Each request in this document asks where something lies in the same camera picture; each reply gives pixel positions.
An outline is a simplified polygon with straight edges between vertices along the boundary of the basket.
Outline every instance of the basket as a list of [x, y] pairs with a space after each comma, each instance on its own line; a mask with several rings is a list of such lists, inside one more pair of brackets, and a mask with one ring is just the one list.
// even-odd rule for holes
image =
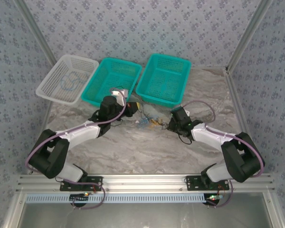
[[64, 55], [54, 65], [36, 90], [47, 100], [77, 107], [81, 94], [99, 63], [95, 60]]
[[128, 101], [141, 70], [139, 64], [105, 58], [86, 86], [81, 99], [99, 107], [103, 98], [110, 95], [110, 88], [116, 87], [128, 90]]
[[146, 102], [172, 108], [182, 101], [191, 62], [167, 55], [153, 54], [136, 88]]

